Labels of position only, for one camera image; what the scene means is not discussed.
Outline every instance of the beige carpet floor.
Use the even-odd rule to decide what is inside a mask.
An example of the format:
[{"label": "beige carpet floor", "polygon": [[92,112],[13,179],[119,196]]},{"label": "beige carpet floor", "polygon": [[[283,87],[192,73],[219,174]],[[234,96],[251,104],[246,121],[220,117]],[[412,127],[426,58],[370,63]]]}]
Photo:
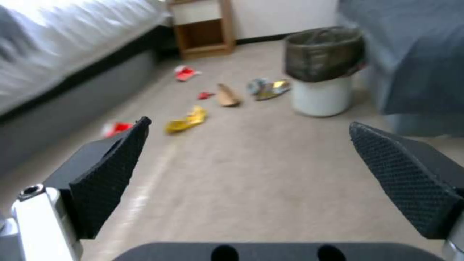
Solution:
[{"label": "beige carpet floor", "polygon": [[[110,260],[152,241],[388,241],[439,254],[441,241],[422,238],[382,192],[358,157],[348,125],[360,121],[388,130],[368,93],[356,86],[343,114],[296,114],[290,94],[255,102],[246,83],[283,78],[281,41],[239,46],[230,56],[189,61],[203,75],[180,83],[168,61],[136,97],[0,180],[6,212],[22,187],[40,182],[82,143],[99,137],[111,120],[153,120],[130,185],[94,241],[84,241],[84,260]],[[245,102],[221,108],[200,91],[225,83]],[[165,123],[199,104],[208,120],[177,136]],[[427,139],[464,163],[460,139]]]}]

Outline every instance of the wooden nightstand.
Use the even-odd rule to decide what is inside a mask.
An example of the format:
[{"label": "wooden nightstand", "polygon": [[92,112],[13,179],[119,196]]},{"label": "wooden nightstand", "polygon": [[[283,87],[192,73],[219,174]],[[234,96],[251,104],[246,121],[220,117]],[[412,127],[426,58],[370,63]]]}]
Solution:
[{"label": "wooden nightstand", "polygon": [[183,59],[229,54],[235,47],[230,0],[169,3]]}]

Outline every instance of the white bedsheet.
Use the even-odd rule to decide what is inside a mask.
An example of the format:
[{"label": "white bedsheet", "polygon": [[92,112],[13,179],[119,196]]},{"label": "white bedsheet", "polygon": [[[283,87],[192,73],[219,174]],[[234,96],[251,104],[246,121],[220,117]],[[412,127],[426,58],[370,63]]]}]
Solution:
[{"label": "white bedsheet", "polygon": [[0,58],[0,113],[53,88],[169,16],[159,0],[0,0],[36,49]]}]

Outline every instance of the white wall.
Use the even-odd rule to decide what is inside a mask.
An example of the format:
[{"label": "white wall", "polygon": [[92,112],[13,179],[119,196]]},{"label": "white wall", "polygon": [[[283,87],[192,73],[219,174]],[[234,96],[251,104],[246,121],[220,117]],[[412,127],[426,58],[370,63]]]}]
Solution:
[{"label": "white wall", "polygon": [[230,0],[237,39],[335,24],[338,0]]}]

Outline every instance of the bed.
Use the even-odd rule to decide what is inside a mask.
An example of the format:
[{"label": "bed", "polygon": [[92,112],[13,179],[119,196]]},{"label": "bed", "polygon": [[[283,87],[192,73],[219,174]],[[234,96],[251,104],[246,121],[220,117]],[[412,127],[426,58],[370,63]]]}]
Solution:
[{"label": "bed", "polygon": [[156,46],[168,18],[159,0],[0,0],[2,171],[142,88],[141,39]]},{"label": "bed", "polygon": [[363,78],[397,133],[464,134],[463,11],[461,0],[340,0],[339,24],[363,31]]}]

